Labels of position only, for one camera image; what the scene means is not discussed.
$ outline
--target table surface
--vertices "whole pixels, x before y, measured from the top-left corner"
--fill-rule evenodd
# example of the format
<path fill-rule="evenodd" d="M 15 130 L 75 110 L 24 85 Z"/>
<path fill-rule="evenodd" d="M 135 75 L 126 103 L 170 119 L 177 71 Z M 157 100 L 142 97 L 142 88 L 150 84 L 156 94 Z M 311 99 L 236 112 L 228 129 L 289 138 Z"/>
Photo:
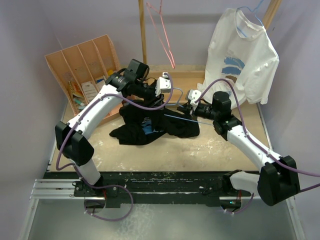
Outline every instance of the table surface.
<path fill-rule="evenodd" d="M 241 105 L 247 129 L 263 144 L 268 146 L 258 106 L 245 102 Z M 232 113 L 239 118 L 239 112 Z M 66 123 L 74 116 L 68 104 L 63 122 Z M 211 120 L 198 118 L 199 121 L 212 123 Z M 217 135 L 213 126 L 199 124 L 200 135 L 192 138 L 178 138 L 165 134 L 154 142 L 144 146 L 120 145 L 116 138 L 109 133 L 124 124 L 118 117 L 93 132 L 89 139 L 94 148 L 93 161 L 99 171 L 255 171 L 255 165 L 234 145 Z M 50 171 L 56 171 L 58 157 L 57 148 L 54 151 Z M 62 156 L 60 166 L 70 161 Z M 72 167 L 64 169 L 73 172 Z"/>

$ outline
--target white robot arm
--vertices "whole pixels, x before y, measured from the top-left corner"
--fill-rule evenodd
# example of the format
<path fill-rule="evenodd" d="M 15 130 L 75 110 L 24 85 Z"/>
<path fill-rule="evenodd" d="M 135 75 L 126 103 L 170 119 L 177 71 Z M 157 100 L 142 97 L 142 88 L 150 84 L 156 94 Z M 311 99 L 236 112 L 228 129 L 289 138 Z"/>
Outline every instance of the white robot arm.
<path fill-rule="evenodd" d="M 190 90 L 186 96 L 188 103 L 178 110 L 213 120 L 215 131 L 240 149 L 260 173 L 252 174 L 241 170 L 230 172 L 224 178 L 225 189 L 245 190 L 260 195 L 269 206 L 298 194 L 300 192 L 298 174 L 281 167 L 269 156 L 272 155 L 282 164 L 294 169 L 297 168 L 295 160 L 290 156 L 281 157 L 263 145 L 247 129 L 244 131 L 242 122 L 231 114 L 231 101 L 226 92 L 216 92 L 212 104 L 197 102 L 201 94 L 198 90 Z"/>
<path fill-rule="evenodd" d="M 74 163 L 82 177 L 93 186 L 100 186 L 103 179 L 92 160 L 94 149 L 88 140 L 101 120 L 126 96 L 138 96 L 144 99 L 146 107 L 157 107 L 163 103 L 162 93 L 168 93 L 171 90 L 171 83 L 166 73 L 163 73 L 151 85 L 139 80 L 143 79 L 145 73 L 149 71 L 149 67 L 137 60 L 133 59 L 128 68 L 123 71 L 123 75 L 120 75 L 120 72 L 113 73 L 107 79 L 106 85 L 81 113 L 68 121 L 67 124 L 60 121 L 55 126 L 59 150 L 61 150 L 68 133 L 74 128 L 62 149 L 62 153 Z"/>

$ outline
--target wooden frame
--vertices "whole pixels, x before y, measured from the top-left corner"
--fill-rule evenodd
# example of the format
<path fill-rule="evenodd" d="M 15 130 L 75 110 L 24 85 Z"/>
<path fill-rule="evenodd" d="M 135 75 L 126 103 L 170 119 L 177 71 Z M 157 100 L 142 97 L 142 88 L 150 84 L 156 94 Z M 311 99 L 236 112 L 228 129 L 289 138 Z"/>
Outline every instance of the wooden frame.
<path fill-rule="evenodd" d="M 264 14 L 262 23 L 266 30 L 270 27 L 272 20 L 274 19 L 282 0 L 270 0 L 269 6 Z M 142 43 L 142 56 L 143 63 L 147 64 L 147 41 L 146 41 L 146 28 L 145 28 L 145 4 L 144 0 L 138 0 L 139 3 L 139 16 L 140 16 L 140 31 L 141 31 L 141 43 Z"/>

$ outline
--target white wall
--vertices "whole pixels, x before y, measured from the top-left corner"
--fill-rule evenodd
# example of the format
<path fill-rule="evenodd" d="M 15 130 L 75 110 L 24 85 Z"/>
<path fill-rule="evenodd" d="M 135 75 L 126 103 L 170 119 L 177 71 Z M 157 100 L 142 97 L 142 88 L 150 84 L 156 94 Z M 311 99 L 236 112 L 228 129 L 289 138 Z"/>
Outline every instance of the white wall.
<path fill-rule="evenodd" d="M 132 58 L 142 61 L 138 0 L 39 1 L 63 48 L 108 34 L 121 64 L 128 64 Z M 210 39 L 226 8 L 242 5 L 255 8 L 259 1 L 164 0 L 163 19 L 176 63 L 205 65 Z M 149 2 L 159 7 L 160 0 Z M 261 5 L 258 13 L 260 18 L 263 17 L 269 2 L 265 0 Z M 243 11 L 253 19 L 248 10 Z M 151 12 L 154 20 L 160 23 L 159 16 L 154 11 Z M 146 7 L 144 13 L 148 63 L 169 65 Z M 158 24 L 158 29 L 163 32 L 161 24 Z"/>
<path fill-rule="evenodd" d="M 291 155 L 299 169 L 320 174 L 320 2 L 286 1 L 270 39 L 279 54 L 268 104 L 263 106 L 274 149 Z M 299 175 L 301 188 L 320 182 Z M 306 236 L 319 239 L 320 188 L 298 194 Z"/>
<path fill-rule="evenodd" d="M 61 49 L 37 0 L 0 1 L 0 238 L 16 240 L 54 143 L 63 92 L 45 54 Z"/>

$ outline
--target purple cable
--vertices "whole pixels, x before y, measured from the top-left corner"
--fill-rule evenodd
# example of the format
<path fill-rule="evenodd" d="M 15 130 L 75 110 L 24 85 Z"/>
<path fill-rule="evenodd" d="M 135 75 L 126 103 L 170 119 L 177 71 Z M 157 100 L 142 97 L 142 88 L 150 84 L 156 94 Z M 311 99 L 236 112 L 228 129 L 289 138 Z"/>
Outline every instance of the purple cable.
<path fill-rule="evenodd" d="M 254 199 L 254 196 L 255 196 L 255 194 L 252 193 L 250 200 L 248 201 L 248 203 L 243 208 L 241 208 L 239 211 L 230 212 L 230 214 L 232 214 L 232 215 L 233 214 L 239 214 L 239 213 L 243 212 L 244 210 L 246 210 L 250 206 L 250 204 L 252 203 L 252 201 Z"/>
<path fill-rule="evenodd" d="M 157 107 L 145 107 L 145 106 L 141 106 L 139 104 L 136 104 L 135 102 L 132 102 L 131 100 L 129 99 L 126 99 L 125 97 L 123 96 L 120 96 L 120 95 L 117 95 L 117 94 L 113 94 L 113 93 L 107 93 L 107 94 L 104 94 L 101 96 L 101 98 L 95 100 L 93 103 L 91 103 L 91 105 L 88 106 L 88 108 L 86 110 L 84 110 L 82 113 L 81 113 L 81 116 L 79 117 L 78 121 L 74 124 L 74 126 L 70 129 L 70 131 L 68 132 L 68 134 L 66 135 L 65 139 L 63 140 L 62 142 L 62 145 L 60 147 L 60 150 L 59 150 L 59 153 L 58 153 L 58 157 L 57 157 L 57 160 L 56 160 L 56 164 L 55 164 L 55 168 L 57 171 L 60 171 L 62 169 L 65 169 L 66 167 L 69 167 L 69 166 L 73 166 L 75 171 L 77 172 L 77 174 L 79 175 L 80 178 L 82 178 L 82 180 L 84 181 L 85 184 L 87 184 L 89 187 L 93 188 L 93 189 L 107 189 L 107 188 L 121 188 L 123 190 L 125 190 L 129 196 L 130 196 L 130 199 L 131 199 L 131 206 L 130 206 L 130 209 L 129 211 L 122 217 L 120 218 L 115 218 L 115 219 L 111 219 L 111 218 L 104 218 L 104 217 L 101 217 L 101 216 L 98 216 L 98 215 L 95 215 L 93 213 L 89 213 L 87 211 L 87 208 L 86 208 L 86 203 L 84 203 L 84 209 L 85 209 L 85 212 L 90 214 L 91 216 L 97 218 L 97 219 L 101 219 L 101 220 L 104 220 L 104 221 L 109 221 L 109 222 L 117 222 L 117 221 L 121 221 L 123 219 L 125 219 L 132 211 L 133 207 L 134 207 L 134 199 L 130 193 L 130 191 L 128 189 L 126 189 L 125 187 L 121 186 L 121 185 L 106 185 L 106 186 L 93 186 L 91 185 L 90 183 L 87 182 L 87 180 L 85 180 L 81 173 L 78 171 L 78 169 L 76 168 L 75 164 L 74 163 L 68 163 L 62 167 L 59 167 L 59 163 L 60 163 L 60 159 L 61 159 L 61 156 L 62 156 L 62 153 L 63 153 L 63 150 L 67 144 L 67 141 L 68 139 L 70 138 L 72 132 L 77 128 L 77 126 L 79 125 L 79 122 L 81 122 L 84 117 L 86 116 L 86 114 L 97 104 L 99 103 L 100 101 L 102 101 L 103 99 L 107 98 L 107 97 L 117 97 L 117 98 L 120 98 L 124 101 L 126 101 L 127 103 L 137 107 L 137 108 L 140 108 L 140 109 L 143 109 L 143 110 L 148 110 L 148 111 L 156 111 L 156 110 L 160 110 L 162 109 L 164 106 L 166 106 L 166 104 L 170 101 L 172 95 L 173 95 L 173 92 L 174 92 L 174 83 L 173 83 L 173 80 L 170 76 L 169 73 L 165 72 L 164 73 L 165 75 L 168 76 L 169 80 L 170 80 L 170 84 L 171 84 L 171 90 L 170 90 L 170 94 L 169 94 L 169 97 L 168 99 L 160 106 L 157 106 Z"/>
<path fill-rule="evenodd" d="M 268 157 L 270 157 L 272 160 L 274 160 L 278 165 L 280 165 L 281 167 L 285 168 L 285 169 L 288 169 L 292 172 L 295 172 L 295 173 L 298 173 L 298 174 L 303 174 L 303 175 L 308 175 L 308 176 L 312 176 L 312 177 L 317 177 L 317 178 L 320 178 L 320 174 L 318 173 L 313 173 L 313 172 L 308 172 L 308 171 L 304 171 L 304 170 L 298 170 L 296 168 L 293 168 L 293 167 L 290 167 L 290 166 L 287 166 L 283 163 L 281 163 L 278 159 L 276 159 L 272 154 L 268 154 L 268 151 L 265 150 L 262 146 L 260 146 L 257 142 L 255 142 L 251 137 L 250 135 L 248 134 L 247 132 L 247 129 L 246 129 L 246 125 L 245 125 L 245 121 L 244 121 L 244 117 L 243 117 L 243 114 L 242 114 L 242 111 L 241 111 L 241 108 L 240 108 L 240 104 L 239 104 L 239 101 L 238 101 L 238 98 L 237 98 L 237 95 L 236 95 L 236 92 L 234 90 L 234 87 L 231 85 L 230 82 L 228 82 L 227 80 L 223 79 L 223 78 L 219 78 L 215 81 L 213 81 L 212 83 L 209 84 L 209 86 L 203 91 L 203 93 L 200 95 L 200 97 L 195 101 L 196 103 L 199 102 L 201 100 L 201 98 L 207 93 L 207 91 L 212 87 L 213 84 L 215 84 L 216 82 L 219 82 L 219 81 L 224 81 L 226 82 L 232 92 L 233 92 L 233 95 L 234 95 L 234 99 L 235 99 L 235 102 L 236 102 L 236 106 L 239 110 L 239 115 L 240 115 L 240 118 L 241 118 L 241 122 L 242 122 L 242 127 L 243 127 L 243 131 L 244 133 L 246 134 L 247 138 L 250 140 L 250 142 L 255 145 L 257 148 L 259 148 L 261 151 L 263 151 Z M 311 189 L 315 189 L 317 187 L 320 187 L 320 183 L 319 184 L 316 184 L 316 185 L 313 185 L 313 186 L 310 186 L 310 187 L 307 187 L 307 188 L 304 188 L 302 190 L 300 190 L 300 192 L 306 192 L 308 190 L 311 190 Z"/>
<path fill-rule="evenodd" d="M 87 182 L 86 179 L 84 179 L 81 175 L 81 173 L 78 171 L 78 169 L 76 167 L 74 167 L 74 170 L 76 171 L 76 173 L 79 175 L 79 177 L 81 178 L 81 180 L 86 184 L 88 185 L 90 188 L 92 189 L 109 189 L 109 188 L 120 188 L 120 189 L 123 189 L 125 190 L 129 196 L 130 196 L 130 199 L 131 199 L 131 205 L 130 205 L 130 209 L 129 211 L 123 215 L 122 217 L 119 217 L 119 218 L 105 218 L 105 217 L 102 217 L 102 216 L 98 216 L 98 215 L 95 215 L 91 212 L 89 212 L 86 208 L 86 202 L 84 202 L 83 206 L 84 206 L 84 210 L 87 214 L 89 214 L 90 216 L 93 216 L 97 219 L 100 219 L 100 220 L 104 220 L 104 221 L 108 221 L 108 222 L 118 222 L 118 221 L 121 221 L 123 219 L 125 219 L 126 217 L 129 216 L 129 214 L 131 213 L 132 209 L 134 208 L 134 198 L 132 197 L 132 194 L 131 192 L 126 189 L 124 186 L 121 186 L 121 185 L 117 185 L 117 184 L 113 184 L 113 185 L 105 185 L 105 186 L 93 186 L 91 185 L 90 183 Z"/>

